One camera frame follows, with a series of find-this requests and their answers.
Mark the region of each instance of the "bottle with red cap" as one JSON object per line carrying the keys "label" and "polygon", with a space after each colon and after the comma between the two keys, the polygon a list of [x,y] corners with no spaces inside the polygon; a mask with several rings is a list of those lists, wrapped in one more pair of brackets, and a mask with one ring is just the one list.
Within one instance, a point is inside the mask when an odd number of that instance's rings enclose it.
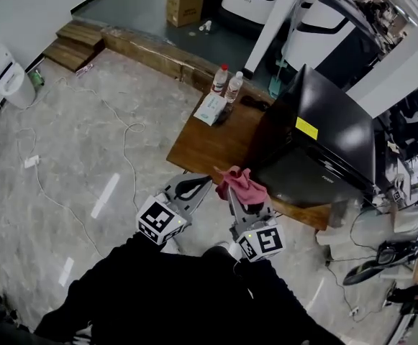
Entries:
{"label": "bottle with red cap", "polygon": [[223,64],[222,67],[215,74],[214,82],[212,84],[211,92],[221,95],[224,85],[228,80],[228,65]]}

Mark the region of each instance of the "marble floor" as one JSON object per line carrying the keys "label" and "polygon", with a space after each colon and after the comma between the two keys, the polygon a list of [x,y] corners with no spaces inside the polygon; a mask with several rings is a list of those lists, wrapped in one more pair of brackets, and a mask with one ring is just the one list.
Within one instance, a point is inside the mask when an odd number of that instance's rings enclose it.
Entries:
{"label": "marble floor", "polygon": [[[0,293],[18,310],[24,323],[36,327],[41,317],[65,299],[69,284],[101,257],[71,212],[72,208],[102,256],[135,233],[134,173],[123,157],[124,125],[92,92],[127,124],[141,122],[143,132],[128,132],[125,154],[135,167],[136,203],[140,206],[182,169],[165,161],[200,93],[140,63],[105,50],[80,78],[46,60],[40,70],[46,86],[34,106],[20,111],[7,104],[0,113]],[[142,126],[133,127],[140,131]],[[24,160],[39,155],[37,167]],[[119,182],[97,218],[91,212],[113,174]],[[350,213],[345,216],[353,219]],[[318,323],[347,344],[382,344],[397,318],[396,308],[380,311],[388,282],[377,277],[342,288],[324,266],[314,230],[284,216],[287,247],[272,259],[278,274]],[[194,214],[194,225],[178,237],[183,253],[200,255],[230,238],[232,223],[226,202],[214,189]],[[363,257],[351,247],[345,258]],[[341,282],[358,261],[335,262]],[[284,338],[287,333],[284,327]]]}

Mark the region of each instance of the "white trash can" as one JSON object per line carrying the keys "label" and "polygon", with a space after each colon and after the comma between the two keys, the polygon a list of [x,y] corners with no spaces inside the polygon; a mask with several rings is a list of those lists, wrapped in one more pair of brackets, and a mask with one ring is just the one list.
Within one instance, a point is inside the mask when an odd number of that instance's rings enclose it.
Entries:
{"label": "white trash can", "polygon": [[27,108],[36,97],[35,87],[10,51],[0,44],[0,94],[11,104]]}

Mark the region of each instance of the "white marker cube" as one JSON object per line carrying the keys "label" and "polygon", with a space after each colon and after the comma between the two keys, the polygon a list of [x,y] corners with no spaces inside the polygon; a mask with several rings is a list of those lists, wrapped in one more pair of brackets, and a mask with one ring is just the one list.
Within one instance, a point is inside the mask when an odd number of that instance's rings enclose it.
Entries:
{"label": "white marker cube", "polygon": [[181,233],[186,223],[187,220],[152,195],[137,214],[137,228],[158,245]]}
{"label": "white marker cube", "polygon": [[286,248],[281,225],[244,231],[237,243],[241,246],[250,262],[267,259]]}

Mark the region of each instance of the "table top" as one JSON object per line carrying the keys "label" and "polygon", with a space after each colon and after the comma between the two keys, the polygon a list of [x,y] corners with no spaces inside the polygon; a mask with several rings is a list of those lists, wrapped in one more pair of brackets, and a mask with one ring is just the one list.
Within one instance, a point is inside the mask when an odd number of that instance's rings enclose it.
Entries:
{"label": "table top", "polygon": [[[193,113],[207,93],[204,92]],[[240,104],[239,100],[246,95],[270,104],[273,102],[265,93],[245,83],[234,102],[232,113],[222,125],[209,126],[192,113],[169,152],[167,161],[192,173],[208,174],[216,184],[222,181],[222,176],[214,167],[228,170],[233,165],[242,166],[250,141],[264,114]],[[272,198],[272,202],[277,212],[319,230],[327,228],[330,205],[299,208],[277,198]]]}

